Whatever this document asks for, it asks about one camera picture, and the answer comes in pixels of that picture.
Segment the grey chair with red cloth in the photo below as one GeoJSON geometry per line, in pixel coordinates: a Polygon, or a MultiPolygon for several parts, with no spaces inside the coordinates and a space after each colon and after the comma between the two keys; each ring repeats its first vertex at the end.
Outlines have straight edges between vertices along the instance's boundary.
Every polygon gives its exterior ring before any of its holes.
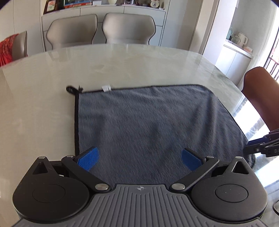
{"type": "Polygon", "coordinates": [[[27,57],[27,31],[19,33],[12,46],[13,61],[27,57]]]}

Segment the stack of books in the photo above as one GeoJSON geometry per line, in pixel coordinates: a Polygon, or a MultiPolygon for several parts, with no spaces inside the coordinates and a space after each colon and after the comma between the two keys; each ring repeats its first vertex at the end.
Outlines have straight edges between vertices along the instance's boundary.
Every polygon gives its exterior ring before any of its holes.
{"type": "Polygon", "coordinates": [[[75,7],[81,7],[81,6],[88,6],[92,5],[92,1],[85,1],[85,0],[65,0],[63,8],[69,9],[69,8],[75,8],[75,7]]]}

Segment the white kettle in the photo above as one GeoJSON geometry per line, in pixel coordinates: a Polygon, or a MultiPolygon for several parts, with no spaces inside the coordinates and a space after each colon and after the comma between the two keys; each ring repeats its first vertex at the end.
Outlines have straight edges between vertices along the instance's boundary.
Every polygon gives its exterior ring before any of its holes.
{"type": "Polygon", "coordinates": [[[236,34],[232,35],[231,41],[242,48],[244,45],[247,44],[248,38],[246,37],[246,35],[239,32],[237,35],[236,34]]]}

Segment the blue grey microfibre towel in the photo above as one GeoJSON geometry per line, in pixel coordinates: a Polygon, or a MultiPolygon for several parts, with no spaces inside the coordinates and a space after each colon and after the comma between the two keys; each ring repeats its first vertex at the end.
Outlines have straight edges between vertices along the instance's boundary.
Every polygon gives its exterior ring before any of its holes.
{"type": "Polygon", "coordinates": [[[182,151],[231,161],[248,139],[208,88],[200,85],[84,91],[75,97],[75,153],[96,147],[89,171],[110,186],[170,185],[189,174],[182,151]]]}

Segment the red patterned cloth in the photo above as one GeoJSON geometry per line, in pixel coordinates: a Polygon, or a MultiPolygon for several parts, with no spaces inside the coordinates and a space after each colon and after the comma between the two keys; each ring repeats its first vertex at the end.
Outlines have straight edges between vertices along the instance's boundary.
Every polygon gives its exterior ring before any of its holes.
{"type": "Polygon", "coordinates": [[[4,66],[13,62],[12,57],[12,47],[14,43],[14,39],[18,36],[18,34],[11,35],[5,38],[0,43],[0,66],[4,66]]]}

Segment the grey chair right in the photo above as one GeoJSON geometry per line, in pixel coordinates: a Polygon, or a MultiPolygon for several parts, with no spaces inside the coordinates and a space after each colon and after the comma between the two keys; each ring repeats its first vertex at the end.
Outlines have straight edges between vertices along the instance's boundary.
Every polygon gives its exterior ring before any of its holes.
{"type": "Polygon", "coordinates": [[[156,26],[148,15],[107,13],[102,31],[107,44],[148,45],[156,33],[156,26]]]}

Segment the brown leather chair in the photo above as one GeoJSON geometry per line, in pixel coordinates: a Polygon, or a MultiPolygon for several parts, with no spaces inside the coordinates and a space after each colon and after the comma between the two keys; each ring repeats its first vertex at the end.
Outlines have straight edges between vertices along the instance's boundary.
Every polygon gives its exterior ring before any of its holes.
{"type": "Polygon", "coordinates": [[[278,129],[278,82],[263,67],[244,75],[242,93],[254,106],[270,131],[278,129]]]}

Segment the small alarm clock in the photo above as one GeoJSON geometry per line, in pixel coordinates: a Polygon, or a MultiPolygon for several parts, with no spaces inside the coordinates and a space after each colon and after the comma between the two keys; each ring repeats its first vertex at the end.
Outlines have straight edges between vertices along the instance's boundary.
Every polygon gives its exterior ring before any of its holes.
{"type": "Polygon", "coordinates": [[[160,7],[160,1],[159,0],[151,0],[150,1],[150,7],[154,9],[158,9],[160,7]]]}

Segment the grey chair left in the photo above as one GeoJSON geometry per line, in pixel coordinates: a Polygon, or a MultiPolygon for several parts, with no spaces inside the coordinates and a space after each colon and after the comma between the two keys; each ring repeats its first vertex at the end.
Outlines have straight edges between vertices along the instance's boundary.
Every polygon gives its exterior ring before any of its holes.
{"type": "Polygon", "coordinates": [[[90,45],[97,31],[97,15],[67,17],[54,20],[46,32],[52,49],[90,45]]]}

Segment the dark picture frame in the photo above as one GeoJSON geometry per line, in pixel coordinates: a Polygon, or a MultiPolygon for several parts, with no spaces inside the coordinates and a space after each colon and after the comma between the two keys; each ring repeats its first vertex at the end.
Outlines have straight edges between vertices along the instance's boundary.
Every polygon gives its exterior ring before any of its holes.
{"type": "Polygon", "coordinates": [[[43,14],[57,11],[59,8],[59,0],[47,0],[44,6],[43,14]]]}

